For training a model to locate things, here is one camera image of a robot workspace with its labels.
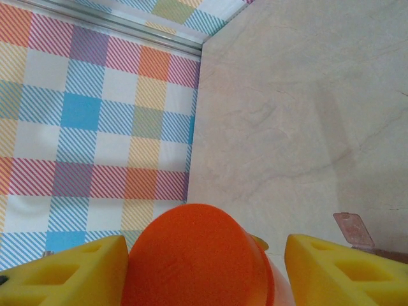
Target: orange sponge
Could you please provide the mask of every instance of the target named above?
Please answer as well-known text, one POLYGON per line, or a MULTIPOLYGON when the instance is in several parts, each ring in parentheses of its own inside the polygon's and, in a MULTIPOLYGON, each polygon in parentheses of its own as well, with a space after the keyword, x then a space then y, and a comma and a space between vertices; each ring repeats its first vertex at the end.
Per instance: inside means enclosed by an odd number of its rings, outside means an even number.
POLYGON ((260 246, 203 204, 158 217, 129 254, 122 306, 264 306, 273 278, 260 246))

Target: marble wall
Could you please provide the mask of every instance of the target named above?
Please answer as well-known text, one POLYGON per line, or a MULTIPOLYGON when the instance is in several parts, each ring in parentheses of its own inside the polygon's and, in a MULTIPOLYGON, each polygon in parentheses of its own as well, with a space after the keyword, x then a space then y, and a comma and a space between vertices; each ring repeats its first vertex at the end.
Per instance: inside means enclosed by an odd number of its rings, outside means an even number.
POLYGON ((263 237, 408 252, 408 2, 257 0, 204 45, 190 202, 263 237))

